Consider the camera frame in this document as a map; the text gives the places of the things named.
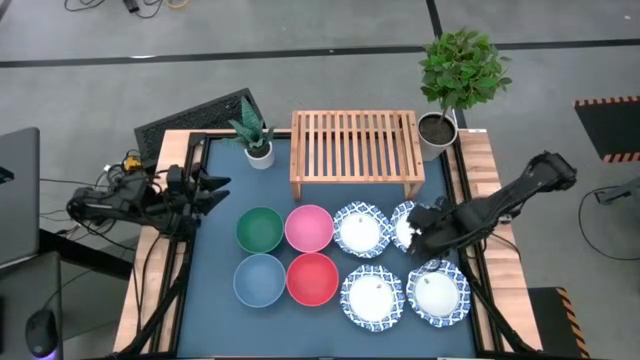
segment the small succulent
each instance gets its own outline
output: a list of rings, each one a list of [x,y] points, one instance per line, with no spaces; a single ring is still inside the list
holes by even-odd
[[[269,142],[273,139],[275,126],[270,127],[269,131],[265,133],[262,131],[264,120],[258,118],[258,114],[244,97],[242,98],[241,106],[242,123],[236,120],[229,120],[229,124],[233,126],[238,136],[228,140],[228,142],[242,145],[251,156],[264,156],[269,151]]]
[[[443,114],[451,108],[469,109],[485,103],[496,90],[506,91],[511,83],[502,63],[510,59],[499,56],[489,37],[477,31],[442,34],[425,46],[425,52],[427,59],[420,61],[421,90],[427,101],[440,102]]]

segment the red bowl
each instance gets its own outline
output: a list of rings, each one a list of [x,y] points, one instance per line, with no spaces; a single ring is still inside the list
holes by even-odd
[[[326,255],[309,253],[298,256],[287,270],[287,289],[304,306],[326,304],[338,290],[336,264]]]

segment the wooden dish rack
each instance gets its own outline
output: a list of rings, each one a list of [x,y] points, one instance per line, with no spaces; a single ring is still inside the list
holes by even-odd
[[[295,111],[290,182],[298,201],[303,184],[402,184],[412,199],[425,181],[413,111]]]

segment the soil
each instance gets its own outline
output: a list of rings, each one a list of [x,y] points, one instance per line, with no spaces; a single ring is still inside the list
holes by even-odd
[[[455,136],[455,129],[449,121],[442,119],[440,123],[440,115],[429,115],[420,121],[418,130],[420,135],[428,142],[435,145],[444,145],[451,141]]]
[[[261,149],[258,149],[257,151],[249,151],[249,150],[247,151],[249,151],[249,155],[251,155],[252,157],[260,159],[267,156],[270,149],[271,149],[271,143],[268,143],[267,146],[263,146]]]

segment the wooden table frame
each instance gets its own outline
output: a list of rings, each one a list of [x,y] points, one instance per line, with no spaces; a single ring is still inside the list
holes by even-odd
[[[277,135],[288,137],[290,130],[277,131]],[[170,165],[178,164],[184,166],[187,158],[187,149],[192,134],[209,134],[214,136],[232,136],[231,130],[169,130],[166,131],[160,157],[158,159],[157,171],[168,169]],[[466,178],[469,179],[469,188],[473,196],[489,195],[500,188],[497,170],[489,137],[484,130],[460,130],[460,144],[462,158],[466,165]],[[192,161],[199,161],[202,148],[197,148]],[[457,201],[463,199],[463,179],[458,174],[457,162],[453,148],[447,150],[448,168],[451,174],[452,190]],[[161,186],[165,186],[164,175],[159,181]],[[496,228],[496,234],[512,241],[515,244],[511,227],[508,225],[500,225]],[[134,270],[138,274],[138,286],[141,285],[142,266],[147,258],[147,254],[156,239],[158,232],[151,227],[143,227],[136,257],[134,262]],[[149,316],[158,305],[161,285],[167,283],[165,278],[165,270],[167,269],[167,259],[169,256],[169,241],[161,238],[153,252],[149,256],[147,265],[147,273],[145,279],[145,298],[142,304],[141,319],[143,323],[149,319]],[[177,275],[180,264],[182,264],[185,246],[178,244],[175,248],[173,257],[172,279]],[[472,248],[467,250],[469,254],[476,255]],[[533,310],[529,300],[526,288],[524,274],[517,254],[509,247],[497,241],[487,242],[487,250],[478,257],[481,262],[473,262],[471,266],[475,272],[483,267],[482,262],[486,263],[486,271],[488,272],[488,281],[491,285],[493,299],[496,306],[509,321],[511,326],[521,335],[523,340],[536,349],[542,349],[540,337],[538,334]],[[136,335],[137,309],[135,304],[133,277],[130,278],[127,295],[124,301],[118,333],[114,344],[114,351],[119,351],[126,347]],[[162,330],[158,338],[157,351],[175,351],[177,344],[174,342],[174,328],[176,327],[176,304],[173,302],[167,311]],[[491,336],[491,325],[484,307],[479,304],[476,299],[474,307],[477,312],[477,328],[482,339],[481,346],[484,350],[494,350],[494,342]],[[145,347],[145,352],[149,349],[149,344]]]

